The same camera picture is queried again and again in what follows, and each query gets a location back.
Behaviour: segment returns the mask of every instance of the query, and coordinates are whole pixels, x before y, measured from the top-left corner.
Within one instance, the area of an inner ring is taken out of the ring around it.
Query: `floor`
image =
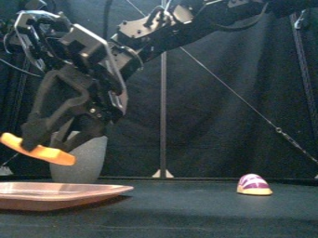
[[[316,237],[316,186],[272,183],[271,196],[235,182],[100,180],[133,190],[49,212],[0,211],[0,237]]]

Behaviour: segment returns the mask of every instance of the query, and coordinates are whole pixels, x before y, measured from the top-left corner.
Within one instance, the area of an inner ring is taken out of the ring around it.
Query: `plastic tray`
[[[0,209],[50,211],[100,202],[129,190],[121,185],[0,182]]]

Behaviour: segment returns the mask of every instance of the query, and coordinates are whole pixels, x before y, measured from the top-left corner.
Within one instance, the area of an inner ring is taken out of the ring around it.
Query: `white vase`
[[[50,163],[49,171],[53,181],[60,183],[94,183],[104,164],[105,148],[106,137],[93,138],[69,152],[76,156],[73,165]]]

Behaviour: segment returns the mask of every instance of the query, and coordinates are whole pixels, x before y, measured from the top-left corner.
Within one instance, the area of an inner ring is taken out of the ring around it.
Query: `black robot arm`
[[[308,7],[318,7],[318,0],[181,0],[168,9],[156,7],[140,20],[123,21],[109,42],[72,24],[62,13],[21,12],[14,33],[44,80],[21,141],[10,148],[40,157],[34,151],[56,132],[49,147],[69,152],[102,136],[105,125],[124,115],[125,81],[144,62],[215,31],[251,27],[267,12],[283,17]],[[248,22],[237,27],[240,20]],[[73,130],[78,133],[68,138]]]

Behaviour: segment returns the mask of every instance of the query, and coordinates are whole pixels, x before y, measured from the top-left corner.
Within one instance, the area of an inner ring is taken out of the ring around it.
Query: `wire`
[[[139,13],[143,14],[143,12],[137,9],[137,7],[132,4],[129,0],[125,0],[133,8],[139,11]],[[256,17],[256,20],[251,22],[248,25],[239,27],[240,29],[245,29],[255,25],[260,19],[260,16],[263,15],[265,11],[267,5],[263,7],[260,14]],[[236,30],[232,27],[225,27],[227,30]],[[287,142],[306,155],[306,157],[318,165],[318,160],[310,155],[310,153],[300,147],[300,145],[296,143],[296,141],[291,138],[291,136],[282,131],[282,128],[278,127],[271,120],[257,111],[257,109],[252,106],[252,104],[243,98],[243,96],[223,82],[223,80],[212,73],[211,70],[204,66],[204,64],[189,54],[189,52],[180,46],[180,49],[184,51],[184,53],[192,58],[192,60],[197,63],[197,65],[213,76],[213,78],[221,83],[221,85],[229,90],[229,92],[239,98],[239,100],[248,106],[248,108],[256,113],[256,115],[267,122],[267,124],[275,129],[275,132],[283,136],[283,138],[287,140]]]
[[[30,73],[28,71],[24,71],[22,69],[20,69],[18,67],[16,67],[14,65],[12,65],[10,63],[8,63],[5,60],[0,59],[0,62],[2,64],[5,64],[6,66],[9,66],[12,69],[14,69],[16,71],[18,71],[20,73],[24,73],[32,77],[37,77],[37,78],[42,78],[42,76],[40,76],[38,74]]]
[[[216,22],[212,22],[211,24],[212,24],[212,26],[220,28],[221,31],[227,31],[227,32],[245,30],[257,24],[259,20],[261,19],[263,15],[264,15],[265,10],[267,10],[267,6],[268,6],[268,2],[264,4],[260,13],[256,15],[255,20],[243,26],[237,26],[237,27],[236,26],[223,26],[223,25],[219,25]]]
[[[108,36],[109,11],[110,11],[112,2],[113,0],[105,0],[105,5],[104,5],[104,32],[102,32],[104,39],[106,39],[106,36]]]

